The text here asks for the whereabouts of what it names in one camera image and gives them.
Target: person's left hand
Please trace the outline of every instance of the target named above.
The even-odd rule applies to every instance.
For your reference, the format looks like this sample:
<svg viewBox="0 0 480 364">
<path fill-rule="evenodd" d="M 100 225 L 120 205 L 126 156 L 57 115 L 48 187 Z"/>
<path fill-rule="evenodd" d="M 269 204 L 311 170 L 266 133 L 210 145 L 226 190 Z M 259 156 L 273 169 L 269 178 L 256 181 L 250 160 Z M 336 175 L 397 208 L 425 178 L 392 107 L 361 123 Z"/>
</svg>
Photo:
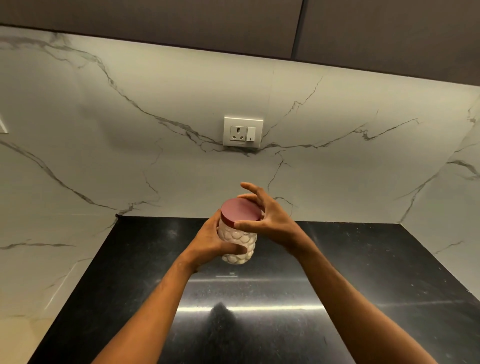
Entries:
<svg viewBox="0 0 480 364">
<path fill-rule="evenodd" d="M 205 264 L 216 256 L 224 254 L 246 254 L 247 248 L 242 245 L 227 243 L 218 237 L 216 228 L 220 220 L 220 210 L 209 218 L 198 231 L 195 238 L 180 255 L 193 270 Z"/>
</svg>

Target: jar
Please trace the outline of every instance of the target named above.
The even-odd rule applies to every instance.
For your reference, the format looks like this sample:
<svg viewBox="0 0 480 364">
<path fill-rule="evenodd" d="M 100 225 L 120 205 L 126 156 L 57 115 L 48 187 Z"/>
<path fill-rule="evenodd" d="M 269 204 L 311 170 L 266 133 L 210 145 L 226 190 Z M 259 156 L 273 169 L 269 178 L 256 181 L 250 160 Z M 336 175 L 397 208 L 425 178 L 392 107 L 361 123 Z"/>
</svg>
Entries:
<svg viewBox="0 0 480 364">
<path fill-rule="evenodd" d="M 220 211 L 220 221 L 218 223 L 220 239 L 247 248 L 246 254 L 225 254 L 222 259 L 231 264 L 243 264 L 253 255 L 257 234 L 235 229 L 234 224 L 239 220 L 259 221 L 262 218 L 262 211 L 255 203 L 245 198 L 231 198 L 225 201 Z"/>
</svg>

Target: jar lid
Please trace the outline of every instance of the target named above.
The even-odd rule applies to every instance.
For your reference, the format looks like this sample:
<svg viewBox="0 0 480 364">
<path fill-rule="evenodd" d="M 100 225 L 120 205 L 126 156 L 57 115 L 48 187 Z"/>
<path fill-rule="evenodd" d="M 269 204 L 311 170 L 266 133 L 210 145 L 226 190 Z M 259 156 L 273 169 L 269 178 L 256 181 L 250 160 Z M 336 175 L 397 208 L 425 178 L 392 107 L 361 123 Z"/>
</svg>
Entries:
<svg viewBox="0 0 480 364">
<path fill-rule="evenodd" d="M 225 225 L 234 229 L 235 222 L 239 220 L 259 221 L 262 218 L 262 210 L 245 198 L 231 198 L 223 203 L 220 218 Z"/>
</svg>

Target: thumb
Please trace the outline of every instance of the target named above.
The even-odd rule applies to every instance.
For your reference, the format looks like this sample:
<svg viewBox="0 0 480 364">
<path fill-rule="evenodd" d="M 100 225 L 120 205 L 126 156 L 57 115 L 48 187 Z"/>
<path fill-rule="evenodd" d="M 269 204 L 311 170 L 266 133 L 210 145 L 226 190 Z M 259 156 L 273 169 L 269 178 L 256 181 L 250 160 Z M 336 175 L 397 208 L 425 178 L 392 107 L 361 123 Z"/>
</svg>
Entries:
<svg viewBox="0 0 480 364">
<path fill-rule="evenodd" d="M 240 244 L 235 243 L 222 243 L 222 253 L 223 254 L 247 254 L 247 248 Z"/>
<path fill-rule="evenodd" d="M 239 220 L 236 221 L 234 227 L 237 230 L 242 230 L 244 232 L 262 232 L 264 226 L 264 221 L 251 221 L 251 220 Z"/>
</svg>

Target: person's right arm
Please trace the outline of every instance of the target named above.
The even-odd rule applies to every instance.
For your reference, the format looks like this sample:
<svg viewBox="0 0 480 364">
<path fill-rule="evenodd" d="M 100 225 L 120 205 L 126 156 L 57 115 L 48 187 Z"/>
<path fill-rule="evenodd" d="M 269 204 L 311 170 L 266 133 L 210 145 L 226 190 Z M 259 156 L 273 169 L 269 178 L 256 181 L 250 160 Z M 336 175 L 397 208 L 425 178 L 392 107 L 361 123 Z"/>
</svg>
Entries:
<svg viewBox="0 0 480 364">
<path fill-rule="evenodd" d="M 301 264 L 310 284 L 357 364 L 435 364 L 400 326 L 358 292 L 315 243 L 262 188 L 242 182 L 242 194 L 265 212 L 261 221 L 237 221 L 235 228 L 263 234 L 281 244 Z"/>
</svg>

